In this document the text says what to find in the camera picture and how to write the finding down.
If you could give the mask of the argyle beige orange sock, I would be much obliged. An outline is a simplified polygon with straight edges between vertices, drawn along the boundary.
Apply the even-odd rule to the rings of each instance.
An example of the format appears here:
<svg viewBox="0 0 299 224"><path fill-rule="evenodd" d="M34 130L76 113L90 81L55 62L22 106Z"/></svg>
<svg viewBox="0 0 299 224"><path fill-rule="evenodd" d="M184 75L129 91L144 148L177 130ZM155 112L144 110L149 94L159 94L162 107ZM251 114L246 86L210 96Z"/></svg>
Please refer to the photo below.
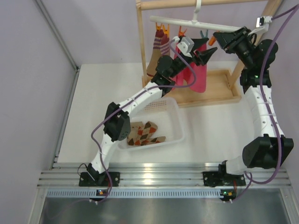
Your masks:
<svg viewBox="0 0 299 224"><path fill-rule="evenodd" d="M127 144L129 146L147 146L157 143L163 143L166 140L165 136L154 137L158 130L158 126L151 121L133 122L130 123L131 132L127 137Z"/></svg>

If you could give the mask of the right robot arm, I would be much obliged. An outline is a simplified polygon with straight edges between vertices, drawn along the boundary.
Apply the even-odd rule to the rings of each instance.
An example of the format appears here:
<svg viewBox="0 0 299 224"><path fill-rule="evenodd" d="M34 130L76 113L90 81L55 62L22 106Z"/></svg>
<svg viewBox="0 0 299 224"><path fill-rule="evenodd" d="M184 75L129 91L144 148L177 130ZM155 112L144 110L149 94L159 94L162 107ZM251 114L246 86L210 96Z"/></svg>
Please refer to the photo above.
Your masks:
<svg viewBox="0 0 299 224"><path fill-rule="evenodd" d="M227 54L236 54L243 62L240 76L245 99L254 125L254 139L237 158L224 161L218 180L229 185L235 175L245 175L255 184L268 184L294 147L280 128L271 98L269 67L276 59L278 44L265 39L256 44L256 33L243 27L234 32L215 32L214 38Z"/></svg>

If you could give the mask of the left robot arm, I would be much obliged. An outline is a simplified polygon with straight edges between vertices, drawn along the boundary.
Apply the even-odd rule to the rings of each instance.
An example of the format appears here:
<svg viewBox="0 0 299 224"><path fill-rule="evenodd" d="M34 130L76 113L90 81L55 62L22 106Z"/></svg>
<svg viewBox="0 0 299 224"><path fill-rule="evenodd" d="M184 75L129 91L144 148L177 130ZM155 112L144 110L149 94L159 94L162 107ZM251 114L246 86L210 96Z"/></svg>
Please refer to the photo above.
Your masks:
<svg viewBox="0 0 299 224"><path fill-rule="evenodd" d="M91 133L91 139L98 147L92 162L86 165L86 171L80 174L80 187L112 187L117 186L108 171L109 162L120 141L130 133L130 119L153 101L164 97L178 86L173 78L185 68L193 72L191 64L204 66L207 64L216 47L204 51L198 48L206 44L208 38L191 39L187 36L174 37L170 43L175 43L179 51L176 58L163 55L158 59L156 73L153 78L132 97L116 104L108 105L104 120Z"/></svg>

